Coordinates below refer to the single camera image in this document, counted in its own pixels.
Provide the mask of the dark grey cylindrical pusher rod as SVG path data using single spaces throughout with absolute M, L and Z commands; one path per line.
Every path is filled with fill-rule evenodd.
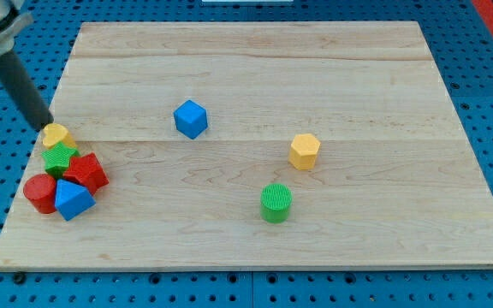
M 49 105 L 13 50 L 0 56 L 0 83 L 32 129 L 42 130 L 54 121 Z

